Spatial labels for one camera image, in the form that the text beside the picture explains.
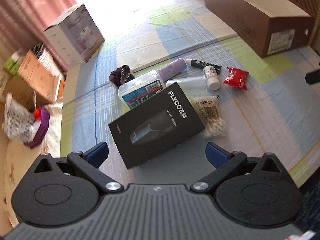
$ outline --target label sticker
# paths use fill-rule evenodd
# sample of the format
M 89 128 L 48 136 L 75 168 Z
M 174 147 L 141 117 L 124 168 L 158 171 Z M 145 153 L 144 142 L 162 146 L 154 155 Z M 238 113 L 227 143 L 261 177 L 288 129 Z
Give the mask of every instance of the label sticker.
M 164 87 L 160 80 L 156 80 L 144 87 L 141 87 L 129 94 L 122 96 L 123 100 L 127 102 L 130 109 L 135 108 L 137 105 L 142 104 L 144 101 L 160 92 Z
M 267 54 L 270 55 L 290 49 L 295 32 L 295 29 L 291 29 L 283 32 L 272 33 Z

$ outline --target metal screw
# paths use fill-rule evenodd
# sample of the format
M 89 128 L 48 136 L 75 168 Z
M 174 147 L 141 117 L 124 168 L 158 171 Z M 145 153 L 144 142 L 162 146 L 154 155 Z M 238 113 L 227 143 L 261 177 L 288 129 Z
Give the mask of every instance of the metal screw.
M 118 183 L 118 182 L 108 182 L 106 184 L 106 189 L 108 190 L 117 190 L 117 189 L 120 189 L 121 188 L 121 184 Z
M 205 182 L 196 182 L 193 184 L 193 188 L 196 190 L 205 190 L 209 187 L 209 185 Z

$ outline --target pink curtain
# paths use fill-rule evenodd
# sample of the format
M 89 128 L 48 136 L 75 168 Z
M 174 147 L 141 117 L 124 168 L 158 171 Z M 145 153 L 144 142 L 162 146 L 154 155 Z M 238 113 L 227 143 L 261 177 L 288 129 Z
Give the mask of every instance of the pink curtain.
M 54 59 L 66 72 L 68 67 L 50 46 L 42 31 L 76 0 L 0 0 L 0 43 L 10 53 L 27 52 L 39 41 L 46 44 Z

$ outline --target white cardboard box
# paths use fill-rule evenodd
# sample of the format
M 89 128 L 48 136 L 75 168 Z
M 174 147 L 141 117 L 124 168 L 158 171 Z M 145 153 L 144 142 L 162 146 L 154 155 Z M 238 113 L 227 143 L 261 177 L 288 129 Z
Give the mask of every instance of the white cardboard box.
M 43 34 L 67 64 L 86 63 L 104 42 L 84 4 L 69 8 Z

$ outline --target plastic wrapper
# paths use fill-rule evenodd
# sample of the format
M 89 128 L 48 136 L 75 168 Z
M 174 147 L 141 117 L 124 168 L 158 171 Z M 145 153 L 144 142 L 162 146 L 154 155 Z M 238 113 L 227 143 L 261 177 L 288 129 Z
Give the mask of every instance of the plastic wrapper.
M 130 109 L 142 104 L 165 88 L 156 70 L 151 70 L 119 87 L 118 96 Z
M 184 94 L 189 98 L 194 95 L 206 95 L 207 85 L 203 75 L 197 77 L 185 77 L 178 79 L 170 79 L 167 81 L 166 87 L 177 82 L 184 92 Z
M 36 121 L 33 114 L 8 93 L 4 108 L 4 133 L 9 139 L 19 139 L 24 143 L 33 141 L 40 127 L 40 121 Z
M 245 79 L 249 75 L 249 72 L 235 67 L 227 68 L 230 74 L 227 76 L 225 81 L 223 81 L 223 83 L 228 84 L 231 87 L 247 90 L 247 86 L 245 85 Z
M 286 238 L 285 240 L 311 240 L 315 236 L 315 232 L 307 231 L 303 235 L 292 235 Z
M 193 97 L 189 101 L 204 124 L 205 137 L 226 136 L 227 124 L 220 114 L 218 96 Z

